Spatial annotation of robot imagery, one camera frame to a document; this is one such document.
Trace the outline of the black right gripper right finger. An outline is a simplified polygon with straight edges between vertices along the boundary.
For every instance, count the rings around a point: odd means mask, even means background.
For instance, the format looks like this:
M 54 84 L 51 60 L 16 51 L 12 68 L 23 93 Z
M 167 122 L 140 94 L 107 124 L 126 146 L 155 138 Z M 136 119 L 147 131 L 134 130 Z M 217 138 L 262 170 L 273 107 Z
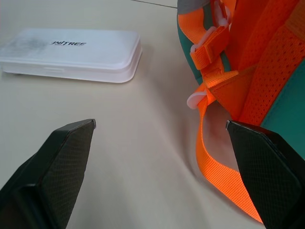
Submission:
M 267 229 L 305 227 L 305 161 L 277 133 L 229 120 L 243 184 Z

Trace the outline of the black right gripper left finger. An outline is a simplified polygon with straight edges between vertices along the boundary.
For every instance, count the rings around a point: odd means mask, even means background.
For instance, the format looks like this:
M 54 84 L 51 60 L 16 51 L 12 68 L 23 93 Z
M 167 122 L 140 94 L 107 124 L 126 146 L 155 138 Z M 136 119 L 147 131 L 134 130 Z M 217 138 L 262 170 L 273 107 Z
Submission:
M 0 190 L 2 229 L 67 227 L 88 162 L 95 119 L 54 130 Z

